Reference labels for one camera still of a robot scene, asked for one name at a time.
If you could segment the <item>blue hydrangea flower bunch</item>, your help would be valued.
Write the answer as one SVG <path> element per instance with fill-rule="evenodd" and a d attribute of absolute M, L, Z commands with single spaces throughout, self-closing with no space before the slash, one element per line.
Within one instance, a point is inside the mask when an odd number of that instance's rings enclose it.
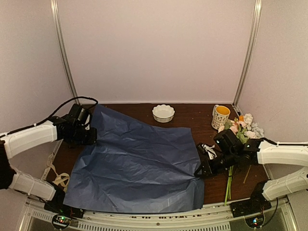
<path fill-rule="evenodd" d="M 249 139 L 257 139 L 264 137 L 264 130 L 259 128 L 257 123 L 253 122 L 254 118 L 251 114 L 240 115 L 234 120 L 228 119 L 224 125 L 218 127 L 218 132 L 230 129 L 239 140 L 245 144 Z M 233 179 L 234 167 L 228 169 L 228 181 L 225 194 L 224 205 L 231 199 L 231 183 Z"/>

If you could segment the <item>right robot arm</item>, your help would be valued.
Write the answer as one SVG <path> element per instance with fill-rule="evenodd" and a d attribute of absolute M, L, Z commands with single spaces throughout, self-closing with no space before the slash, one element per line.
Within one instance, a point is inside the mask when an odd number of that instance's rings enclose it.
<path fill-rule="evenodd" d="M 236 164 L 247 165 L 293 165 L 298 171 L 284 177 L 257 184 L 247 209 L 257 212 L 266 201 L 277 199 L 308 187 L 308 144 L 307 142 L 278 142 L 267 138 L 249 139 L 242 143 L 230 130 L 223 130 L 214 137 L 218 149 L 198 144 L 198 153 L 205 156 L 194 175 L 199 178 L 215 176 Z"/>

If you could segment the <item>blue wrapping paper sheet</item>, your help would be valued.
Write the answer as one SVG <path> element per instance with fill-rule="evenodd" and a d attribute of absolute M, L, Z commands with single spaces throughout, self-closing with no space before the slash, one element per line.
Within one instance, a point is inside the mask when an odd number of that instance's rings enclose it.
<path fill-rule="evenodd" d="M 73 167 L 64 204 L 114 213 L 172 213 L 204 204 L 200 158 L 189 128 L 161 128 L 98 105 L 97 141 Z"/>

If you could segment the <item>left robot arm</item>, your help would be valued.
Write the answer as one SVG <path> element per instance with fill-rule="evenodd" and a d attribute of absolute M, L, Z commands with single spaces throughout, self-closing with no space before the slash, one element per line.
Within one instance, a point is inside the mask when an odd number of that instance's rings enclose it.
<path fill-rule="evenodd" d="M 0 188 L 13 189 L 50 201 L 59 214 L 69 210 L 69 202 L 62 198 L 64 192 L 51 183 L 13 168 L 10 159 L 45 143 L 63 140 L 76 145 L 92 145 L 97 140 L 97 130 L 90 123 L 92 115 L 63 117 L 52 116 L 45 122 L 27 129 L 3 133 L 0 136 Z"/>

